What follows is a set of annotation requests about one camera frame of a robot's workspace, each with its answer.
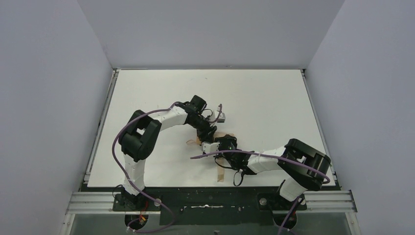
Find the beige folding umbrella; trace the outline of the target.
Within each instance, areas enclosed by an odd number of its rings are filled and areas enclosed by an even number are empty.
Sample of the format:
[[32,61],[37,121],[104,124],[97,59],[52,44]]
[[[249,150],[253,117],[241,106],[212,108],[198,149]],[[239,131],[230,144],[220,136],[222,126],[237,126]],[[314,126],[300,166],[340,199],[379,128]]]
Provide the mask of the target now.
[[[225,135],[230,135],[232,137],[235,137],[234,133],[226,133],[226,132],[216,132],[213,136],[214,138],[221,138],[224,137]],[[186,142],[187,145],[200,145],[201,142],[199,141],[198,138],[196,138],[195,140],[190,139]],[[223,157],[218,157],[215,158],[215,163],[217,165],[217,182],[219,183],[223,183],[224,179],[225,179],[225,159]]]

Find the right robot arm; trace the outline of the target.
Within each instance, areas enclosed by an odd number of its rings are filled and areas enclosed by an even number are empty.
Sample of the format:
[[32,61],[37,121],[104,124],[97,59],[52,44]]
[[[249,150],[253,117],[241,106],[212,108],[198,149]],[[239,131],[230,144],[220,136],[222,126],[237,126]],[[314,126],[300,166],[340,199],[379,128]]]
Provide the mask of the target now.
[[326,175],[330,158],[298,139],[290,139],[284,146],[264,152],[238,149],[237,138],[231,135],[216,137],[214,141],[219,144],[219,156],[243,176],[273,170],[287,173],[288,178],[278,189],[279,197],[287,201],[295,201],[308,190],[319,191],[330,181]]

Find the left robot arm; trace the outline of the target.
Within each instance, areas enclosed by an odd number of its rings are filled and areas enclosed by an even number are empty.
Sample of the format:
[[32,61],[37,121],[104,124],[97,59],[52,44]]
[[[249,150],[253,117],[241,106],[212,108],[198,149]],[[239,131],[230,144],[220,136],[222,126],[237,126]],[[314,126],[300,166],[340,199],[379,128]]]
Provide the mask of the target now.
[[199,142],[212,143],[217,130],[216,123],[223,117],[219,104],[217,111],[203,116],[207,103],[197,95],[190,101],[174,102],[167,109],[145,113],[137,110],[129,122],[117,134],[114,142],[119,143],[124,154],[125,175],[123,188],[127,194],[135,197],[142,193],[144,185],[145,160],[153,152],[159,133],[176,125],[190,125],[196,130]]

